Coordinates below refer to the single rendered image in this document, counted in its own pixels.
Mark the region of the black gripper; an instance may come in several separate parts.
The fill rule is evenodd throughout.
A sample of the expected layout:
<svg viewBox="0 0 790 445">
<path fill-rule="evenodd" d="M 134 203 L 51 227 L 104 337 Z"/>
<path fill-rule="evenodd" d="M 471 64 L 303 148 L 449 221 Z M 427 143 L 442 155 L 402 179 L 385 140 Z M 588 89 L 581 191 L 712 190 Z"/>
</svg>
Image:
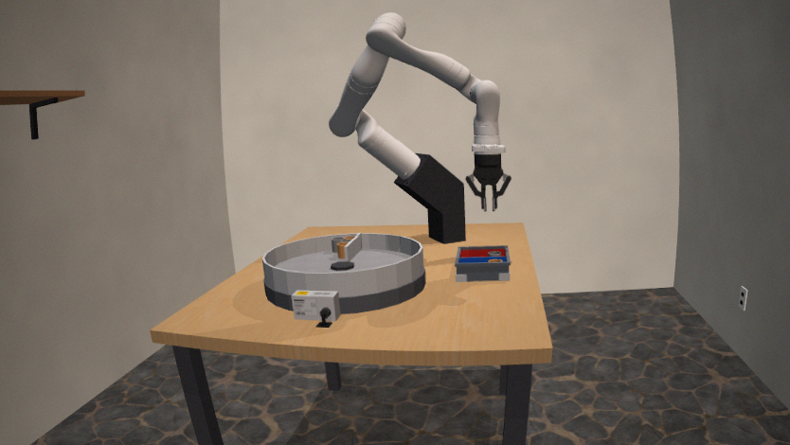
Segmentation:
<svg viewBox="0 0 790 445">
<path fill-rule="evenodd" d="M 492 166 L 485 168 L 483 166 Z M 505 182 L 504 185 L 500 188 L 499 191 L 496 191 L 496 184 L 503 176 L 503 181 Z M 481 192 L 477 190 L 476 186 L 474 186 L 473 181 L 475 180 L 474 177 L 478 180 L 481 184 Z M 486 206 L 486 195 L 485 190 L 486 186 L 490 185 L 493 188 L 493 211 L 497 209 L 497 197 L 502 196 L 511 181 L 511 176 L 507 175 L 503 172 L 501 168 L 501 153 L 500 154 L 475 154 L 475 169 L 474 172 L 466 176 L 465 180 L 470 186 L 471 190 L 475 194 L 475 196 L 479 196 L 481 198 L 481 208 L 484 209 L 484 212 L 487 211 Z M 485 192 L 484 192 L 485 191 Z"/>
</svg>

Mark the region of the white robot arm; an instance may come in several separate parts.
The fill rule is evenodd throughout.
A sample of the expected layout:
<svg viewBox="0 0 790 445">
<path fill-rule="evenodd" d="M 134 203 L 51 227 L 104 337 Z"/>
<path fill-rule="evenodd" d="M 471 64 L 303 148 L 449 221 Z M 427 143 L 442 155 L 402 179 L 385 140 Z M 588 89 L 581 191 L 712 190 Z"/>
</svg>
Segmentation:
<svg viewBox="0 0 790 445">
<path fill-rule="evenodd" d="M 431 74 L 476 104 L 474 154 L 506 152 L 499 139 L 500 95 L 496 84 L 480 81 L 448 56 L 407 44 L 403 41 L 405 31 L 404 19 L 396 13 L 382 14 L 374 21 L 366 35 L 368 45 L 351 69 L 340 102 L 330 117 L 332 133 L 346 137 L 356 130 L 358 145 L 400 178 L 405 180 L 415 172 L 421 162 L 419 156 L 363 110 L 378 87 L 390 57 Z"/>
</svg>

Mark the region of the grey round turntable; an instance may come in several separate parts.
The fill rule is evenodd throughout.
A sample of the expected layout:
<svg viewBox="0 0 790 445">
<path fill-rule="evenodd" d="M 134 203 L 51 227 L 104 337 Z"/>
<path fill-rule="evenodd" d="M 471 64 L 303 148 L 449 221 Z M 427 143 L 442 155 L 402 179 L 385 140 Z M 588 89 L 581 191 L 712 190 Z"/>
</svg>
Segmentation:
<svg viewBox="0 0 790 445">
<path fill-rule="evenodd" d="M 332 238 L 339 237 L 354 237 L 344 246 L 345 258 L 332 251 Z M 297 320 L 322 321 L 318 328 L 329 328 L 332 322 L 326 321 L 341 314 L 401 304 L 426 284 L 421 243 L 389 234 L 295 240 L 266 252 L 262 264 L 268 301 L 294 312 Z"/>
</svg>

